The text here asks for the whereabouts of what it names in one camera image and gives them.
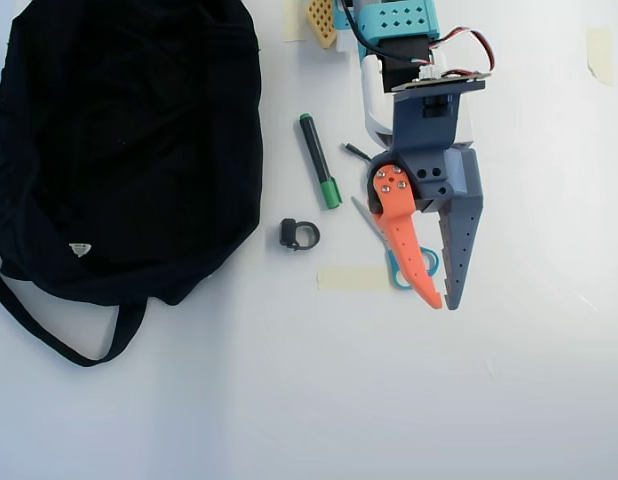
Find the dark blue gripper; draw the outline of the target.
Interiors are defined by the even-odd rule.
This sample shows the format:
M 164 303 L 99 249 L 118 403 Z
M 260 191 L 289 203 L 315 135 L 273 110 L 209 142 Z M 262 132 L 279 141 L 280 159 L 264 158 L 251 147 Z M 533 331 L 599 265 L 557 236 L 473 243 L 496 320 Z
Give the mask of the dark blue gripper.
M 396 93 L 386 150 L 373 158 L 367 174 L 370 207 L 399 271 L 434 309 L 442 308 L 442 298 L 427 273 L 412 216 L 416 208 L 439 212 L 445 301 L 456 310 L 483 210 L 473 141 L 456 137 L 467 114 L 462 95 L 484 88 L 483 82 L 443 82 Z

